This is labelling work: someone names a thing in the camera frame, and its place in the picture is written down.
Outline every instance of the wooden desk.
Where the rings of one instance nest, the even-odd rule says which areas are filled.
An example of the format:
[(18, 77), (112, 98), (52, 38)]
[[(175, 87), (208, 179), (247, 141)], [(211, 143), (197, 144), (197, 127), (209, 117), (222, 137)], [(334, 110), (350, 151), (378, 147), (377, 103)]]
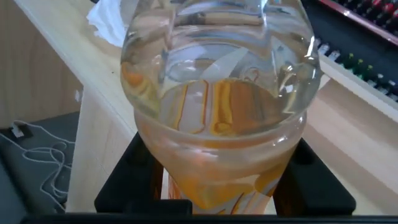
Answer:
[[(137, 131), (119, 81), (121, 49), (93, 35), (89, 1), (14, 1), (84, 86), (67, 210), (94, 212), (94, 198)], [(353, 194), (355, 214), (397, 214), (397, 123), (343, 87), (345, 71), (325, 58), (322, 68), (339, 83), (320, 90), (304, 138)], [(267, 213), (274, 212), (270, 203)]]

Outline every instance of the water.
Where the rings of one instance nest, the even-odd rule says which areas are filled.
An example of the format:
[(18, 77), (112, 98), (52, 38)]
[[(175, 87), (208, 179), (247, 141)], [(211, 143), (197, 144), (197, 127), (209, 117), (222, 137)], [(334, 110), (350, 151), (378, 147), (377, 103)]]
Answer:
[(302, 135), (315, 39), (298, 1), (277, 2), (164, 4), (127, 33), (121, 83), (138, 130), (195, 213), (261, 213)]

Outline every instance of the glass jar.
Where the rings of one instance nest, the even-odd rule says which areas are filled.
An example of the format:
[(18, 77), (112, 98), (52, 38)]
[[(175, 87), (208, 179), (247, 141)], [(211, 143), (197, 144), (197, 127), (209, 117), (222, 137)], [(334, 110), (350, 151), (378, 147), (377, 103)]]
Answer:
[(264, 213), (320, 84), (314, 41), (298, 0), (160, 0), (136, 14), (121, 83), (170, 197)]

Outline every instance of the white tissue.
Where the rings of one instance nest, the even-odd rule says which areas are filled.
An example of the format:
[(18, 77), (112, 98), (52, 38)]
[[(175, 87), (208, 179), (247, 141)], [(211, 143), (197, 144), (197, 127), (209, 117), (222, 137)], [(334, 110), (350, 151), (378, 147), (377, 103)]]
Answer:
[[(129, 19), (131, 20), (138, 0), (127, 1), (129, 4)], [(97, 31), (94, 33), (95, 36), (101, 37), (117, 47), (123, 46), (130, 22), (129, 20), (123, 21), (122, 19), (122, 3), (122, 0), (100, 0), (87, 15), (88, 23), (97, 28)]]

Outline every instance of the wall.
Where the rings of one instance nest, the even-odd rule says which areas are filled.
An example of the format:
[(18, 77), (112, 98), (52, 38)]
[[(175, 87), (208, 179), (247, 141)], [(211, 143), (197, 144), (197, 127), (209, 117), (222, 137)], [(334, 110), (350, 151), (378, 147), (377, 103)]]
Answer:
[(80, 82), (15, 2), (0, 0), (0, 128), (78, 111), (76, 90)]

